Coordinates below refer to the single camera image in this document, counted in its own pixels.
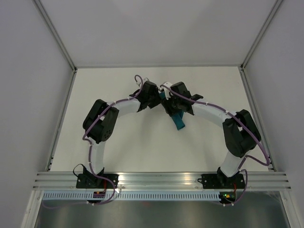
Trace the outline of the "teal satin napkin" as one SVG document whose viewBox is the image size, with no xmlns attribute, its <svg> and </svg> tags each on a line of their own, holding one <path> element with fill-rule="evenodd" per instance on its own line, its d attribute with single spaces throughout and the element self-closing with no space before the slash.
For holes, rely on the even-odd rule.
<svg viewBox="0 0 304 228">
<path fill-rule="evenodd" d="M 159 96 L 161 99 L 161 104 L 165 109 L 165 112 L 171 117 L 171 119 L 176 125 L 177 130 L 181 130 L 182 128 L 184 128 L 185 123 L 182 120 L 184 112 L 181 109 L 173 107 L 172 101 L 170 99 L 166 99 L 164 92 L 161 92 Z"/>
</svg>

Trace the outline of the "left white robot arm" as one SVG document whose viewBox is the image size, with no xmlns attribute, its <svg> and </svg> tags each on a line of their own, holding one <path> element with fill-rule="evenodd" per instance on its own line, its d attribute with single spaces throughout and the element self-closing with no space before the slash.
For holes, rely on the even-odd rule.
<svg viewBox="0 0 304 228">
<path fill-rule="evenodd" d="M 93 188 L 99 188 L 104 182 L 104 149 L 107 141 L 114 131 L 116 121 L 126 114 L 136 113 L 145 108 L 153 108 L 160 104 L 158 87 L 151 81 L 145 81 L 141 88 L 128 98 L 107 103 L 98 99 L 93 104 L 83 122 L 85 135 L 83 139 L 90 143 L 88 167 L 83 168 L 79 176 L 81 181 L 86 181 Z"/>
</svg>

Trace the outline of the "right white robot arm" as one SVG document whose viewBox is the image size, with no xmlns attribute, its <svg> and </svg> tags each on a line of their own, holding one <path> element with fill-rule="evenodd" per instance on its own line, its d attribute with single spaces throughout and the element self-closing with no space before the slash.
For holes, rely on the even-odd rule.
<svg viewBox="0 0 304 228">
<path fill-rule="evenodd" d="M 227 155 L 217 170 L 217 183 L 223 188 L 229 187 L 239 173 L 239 167 L 249 151 L 261 141 L 261 135 L 249 111 L 243 109 L 230 112 L 203 96 L 191 95 L 183 82 L 160 86 L 169 107 L 181 110 L 193 116 L 200 116 L 223 130 Z"/>
</svg>

